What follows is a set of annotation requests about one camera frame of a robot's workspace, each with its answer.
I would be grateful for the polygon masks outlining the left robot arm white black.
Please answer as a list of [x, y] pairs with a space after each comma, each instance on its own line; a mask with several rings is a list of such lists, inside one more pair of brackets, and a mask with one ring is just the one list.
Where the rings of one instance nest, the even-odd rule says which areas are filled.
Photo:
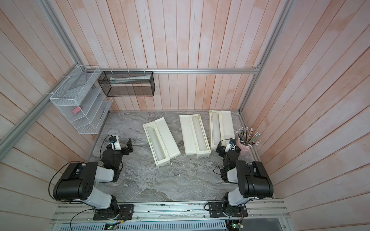
[[117, 182], [123, 169], [123, 156], [133, 152], [132, 140], [120, 146], [118, 137], [111, 136], [110, 144], [98, 162], [69, 162], [66, 170], [53, 188], [51, 197], [60, 202], [79, 201], [93, 208], [99, 216], [113, 219], [119, 214], [120, 207], [113, 195], [98, 190], [96, 182]]

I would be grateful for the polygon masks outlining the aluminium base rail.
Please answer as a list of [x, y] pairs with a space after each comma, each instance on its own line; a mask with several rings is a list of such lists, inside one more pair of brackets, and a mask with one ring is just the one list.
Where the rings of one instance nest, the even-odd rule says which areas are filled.
[[[206, 201], [182, 202], [137, 202], [129, 219], [130, 222], [146, 221], [180, 221], [180, 220], [210, 220], [210, 209], [205, 206]], [[226, 216], [223, 212], [217, 219], [238, 218], [289, 218], [290, 215], [283, 200], [255, 199], [248, 202], [243, 208], [246, 215], [237, 215], [238, 210], [232, 211], [233, 216]], [[63, 224], [73, 221], [75, 223], [94, 222], [94, 212], [89, 206], [83, 204], [60, 204], [51, 224]]]

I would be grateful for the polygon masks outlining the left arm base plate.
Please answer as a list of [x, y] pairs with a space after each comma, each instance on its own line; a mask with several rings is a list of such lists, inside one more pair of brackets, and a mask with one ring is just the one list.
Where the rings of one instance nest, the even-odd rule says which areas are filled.
[[107, 209], [95, 210], [93, 220], [131, 220], [134, 206], [133, 204], [117, 204]]

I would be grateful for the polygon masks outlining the cream dispenser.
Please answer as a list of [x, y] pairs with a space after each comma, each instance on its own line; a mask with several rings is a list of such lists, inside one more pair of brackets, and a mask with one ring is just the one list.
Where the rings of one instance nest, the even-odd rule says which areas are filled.
[[[156, 130], [156, 134], [159, 138], [159, 142], [160, 142], [160, 144], [162, 146], [162, 149], [164, 151], [164, 154], [165, 154], [165, 158], [162, 161], [158, 162], [157, 159], [156, 159], [156, 156], [155, 156], [155, 153], [154, 153], [154, 150], [153, 150], [153, 146], [152, 146], [152, 143], [151, 143], [148, 131], [147, 131], [148, 127], [153, 127], [153, 129]], [[144, 124], [143, 128], [144, 128], [144, 131], [145, 131], [145, 134], [146, 134], [149, 146], [150, 146], [150, 150], [152, 152], [152, 155], [153, 155], [153, 158], [154, 158], [154, 161], [155, 161], [156, 168], [159, 168], [159, 167], [165, 166], [165, 165], [169, 165], [170, 162], [171, 162], [171, 159], [176, 158], [179, 155], [181, 155], [181, 152], [180, 152], [180, 150], [179, 150], [179, 148], [178, 148], [178, 146], [177, 146], [177, 144], [174, 140], [174, 137], [171, 134], [170, 129], [169, 129], [169, 127], [168, 127], [168, 125], [167, 125], [167, 123], [166, 123], [166, 121], [163, 117], [159, 118], [159, 119], [156, 119], [153, 122], [149, 122], [149, 123]]]
[[217, 146], [214, 144], [213, 141], [212, 112], [217, 112], [219, 114], [222, 146], [226, 146], [228, 144], [227, 140], [229, 140], [230, 138], [235, 139], [235, 131], [233, 127], [231, 111], [209, 111], [210, 148], [212, 151], [216, 151]]
[[208, 139], [207, 139], [207, 136], [206, 136], [206, 132], [205, 132], [203, 123], [202, 123], [202, 119], [201, 119], [201, 123], [202, 123], [202, 126], [203, 126], [204, 135], [207, 139], [206, 142], [207, 142], [207, 146], [208, 146], [208, 151], [206, 151], [203, 154], [199, 152], [198, 144], [197, 144], [197, 140], [196, 140], [196, 136], [195, 136], [195, 131], [194, 131], [194, 126], [193, 126], [193, 123], [192, 123], [192, 120], [191, 120], [191, 117], [193, 115], [180, 115], [179, 116], [181, 130], [182, 130], [182, 136], [183, 136], [183, 142], [184, 142], [185, 154], [187, 156], [195, 155], [196, 158], [209, 157], [210, 154], [211, 154], [211, 148], [210, 148], [210, 145], [208, 143]]

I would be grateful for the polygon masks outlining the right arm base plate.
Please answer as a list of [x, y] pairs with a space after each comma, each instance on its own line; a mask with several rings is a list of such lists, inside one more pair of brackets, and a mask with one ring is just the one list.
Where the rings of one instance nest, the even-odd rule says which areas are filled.
[[244, 204], [234, 207], [226, 202], [208, 202], [204, 205], [204, 209], [209, 212], [211, 218], [248, 217]]

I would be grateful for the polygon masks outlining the pencil holder with pencils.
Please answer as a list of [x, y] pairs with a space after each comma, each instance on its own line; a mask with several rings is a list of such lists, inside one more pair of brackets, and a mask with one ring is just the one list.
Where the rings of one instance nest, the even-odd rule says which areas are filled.
[[260, 133], [255, 132], [254, 128], [240, 128], [237, 132], [236, 146], [242, 155], [246, 155], [252, 147], [257, 146], [261, 141]]

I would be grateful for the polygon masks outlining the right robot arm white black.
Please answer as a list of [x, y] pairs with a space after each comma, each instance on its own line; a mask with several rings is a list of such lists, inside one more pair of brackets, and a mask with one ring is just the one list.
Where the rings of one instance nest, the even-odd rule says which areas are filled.
[[222, 209], [225, 214], [233, 215], [253, 199], [273, 196], [273, 184], [262, 162], [248, 163], [239, 160], [241, 151], [235, 145], [227, 148], [220, 143], [216, 152], [223, 158], [223, 166], [220, 168], [222, 180], [238, 185], [235, 190], [223, 197]]

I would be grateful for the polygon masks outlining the pink eraser block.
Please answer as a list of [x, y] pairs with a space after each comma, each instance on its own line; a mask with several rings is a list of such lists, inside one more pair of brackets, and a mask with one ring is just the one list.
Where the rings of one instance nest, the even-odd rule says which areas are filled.
[[79, 113], [80, 111], [82, 110], [82, 108], [81, 107], [76, 107], [76, 108], [74, 108], [73, 110], [72, 110], [72, 113], [74, 114], [74, 115], [76, 115], [77, 113]]

